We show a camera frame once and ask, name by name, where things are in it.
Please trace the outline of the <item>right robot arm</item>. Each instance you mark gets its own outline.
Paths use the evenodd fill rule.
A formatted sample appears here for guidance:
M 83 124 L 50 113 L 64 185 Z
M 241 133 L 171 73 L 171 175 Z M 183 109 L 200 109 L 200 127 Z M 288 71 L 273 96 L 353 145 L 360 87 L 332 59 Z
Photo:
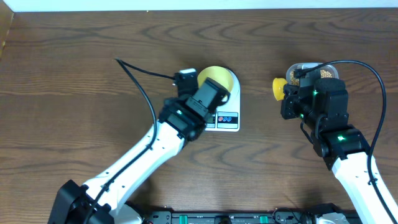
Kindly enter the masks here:
M 316 154 L 349 195 L 363 223 L 397 223 L 397 204 L 381 178 L 371 147 L 350 125 L 348 92 L 337 78 L 319 78 L 307 86 L 283 78 L 272 84 L 284 119 L 299 118 Z

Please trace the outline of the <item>yellow measuring scoop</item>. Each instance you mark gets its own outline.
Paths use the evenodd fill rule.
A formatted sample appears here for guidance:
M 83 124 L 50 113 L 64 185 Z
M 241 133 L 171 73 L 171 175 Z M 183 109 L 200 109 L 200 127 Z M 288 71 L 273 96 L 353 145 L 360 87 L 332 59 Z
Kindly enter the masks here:
M 272 91 L 274 94 L 274 98 L 277 101 L 281 101 L 284 99 L 284 86 L 287 84 L 287 80 L 284 78 L 275 78 L 272 82 Z

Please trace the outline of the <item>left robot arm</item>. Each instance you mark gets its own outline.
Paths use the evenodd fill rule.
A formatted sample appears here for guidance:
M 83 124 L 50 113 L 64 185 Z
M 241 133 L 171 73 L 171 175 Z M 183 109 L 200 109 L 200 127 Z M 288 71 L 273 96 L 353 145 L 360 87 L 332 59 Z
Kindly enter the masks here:
M 207 77 L 202 84 L 180 71 L 178 97 L 167 98 L 158 119 L 125 155 L 96 177 L 57 192 L 49 223 L 116 223 L 127 199 L 164 162 L 196 140 L 229 91 Z

